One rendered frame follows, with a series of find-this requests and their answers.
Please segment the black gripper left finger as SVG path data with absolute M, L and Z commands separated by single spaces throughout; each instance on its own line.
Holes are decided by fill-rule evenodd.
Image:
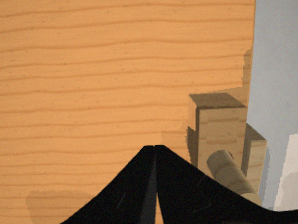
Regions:
M 92 200 L 60 224 L 155 224 L 156 155 L 145 145 Z

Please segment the tan wooden dowel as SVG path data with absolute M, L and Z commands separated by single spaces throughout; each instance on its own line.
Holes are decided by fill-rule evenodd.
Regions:
M 228 151 L 212 153 L 207 166 L 215 181 L 261 206 L 261 199 Z

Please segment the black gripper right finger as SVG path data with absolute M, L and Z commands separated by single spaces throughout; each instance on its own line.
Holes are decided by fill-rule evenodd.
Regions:
M 224 187 L 165 145 L 155 145 L 163 224 L 298 224 L 298 209 L 265 209 Z

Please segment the light wooden board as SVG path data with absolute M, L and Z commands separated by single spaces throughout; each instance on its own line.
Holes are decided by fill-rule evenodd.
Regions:
M 187 161 L 188 94 L 248 107 L 256 0 L 0 0 L 0 224 L 60 224 L 145 145 Z

